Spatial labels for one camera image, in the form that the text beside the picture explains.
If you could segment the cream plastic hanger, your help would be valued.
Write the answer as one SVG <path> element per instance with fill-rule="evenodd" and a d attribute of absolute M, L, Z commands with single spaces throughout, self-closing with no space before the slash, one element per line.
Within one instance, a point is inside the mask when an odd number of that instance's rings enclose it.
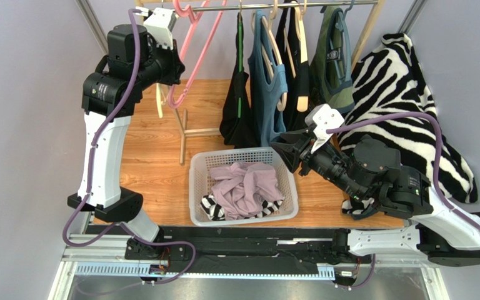
<path fill-rule="evenodd" d="M 153 12 L 152 21 L 152 35 L 157 41 L 157 46 L 163 49 L 167 49 L 173 42 L 171 37 L 171 17 L 175 15 L 170 9 L 163 7 L 163 1 L 158 11 Z M 156 84 L 156 105 L 159 118 L 163 118 L 163 106 L 166 104 L 166 96 L 164 95 L 162 86 Z"/>

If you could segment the lilac tank top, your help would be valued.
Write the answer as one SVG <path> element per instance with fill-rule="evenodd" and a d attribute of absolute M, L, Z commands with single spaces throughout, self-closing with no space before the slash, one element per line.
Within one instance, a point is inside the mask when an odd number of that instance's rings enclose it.
<path fill-rule="evenodd" d="M 261 162 L 235 162 L 214 167 L 210 176 L 215 180 L 211 194 L 227 213 L 254 213 L 262 199 L 284 199 L 278 189 L 276 170 Z"/>

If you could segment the black white striped tank top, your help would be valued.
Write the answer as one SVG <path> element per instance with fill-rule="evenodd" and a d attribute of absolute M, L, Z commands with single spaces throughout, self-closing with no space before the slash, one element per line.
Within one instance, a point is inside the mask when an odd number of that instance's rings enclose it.
<path fill-rule="evenodd" d="M 204 195 L 201 199 L 201 207 L 210 221 L 236 221 L 240 219 L 256 219 L 269 216 L 279 211 L 284 200 L 268 201 L 262 199 L 261 208 L 255 209 L 255 212 L 226 212 L 226 210 L 216 201 L 212 194 Z"/>

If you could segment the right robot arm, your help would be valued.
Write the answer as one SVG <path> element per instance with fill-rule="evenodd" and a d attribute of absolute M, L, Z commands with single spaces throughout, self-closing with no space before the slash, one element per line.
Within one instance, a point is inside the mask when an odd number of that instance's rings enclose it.
<path fill-rule="evenodd" d="M 372 210 L 411 221 L 402 229 L 337 229 L 331 250 L 339 256 L 416 254 L 440 266 L 480 265 L 480 214 L 454 212 L 427 177 L 401 164 L 400 153 L 364 136 L 350 155 L 332 144 L 316 146 L 308 130 L 282 133 L 271 144 L 289 171 L 319 174 L 354 203 L 372 200 Z"/>

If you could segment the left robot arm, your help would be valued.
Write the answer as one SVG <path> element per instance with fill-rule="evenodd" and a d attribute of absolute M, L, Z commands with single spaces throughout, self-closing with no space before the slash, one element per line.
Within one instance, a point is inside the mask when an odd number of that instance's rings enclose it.
<path fill-rule="evenodd" d="M 108 53 L 83 84 L 86 158 L 81 185 L 67 199 L 130 235 L 131 247 L 156 253 L 164 231 L 145 213 L 142 194 L 120 185 L 123 147 L 135 106 L 153 84 L 179 84 L 185 67 L 169 26 L 122 24 L 107 35 Z"/>

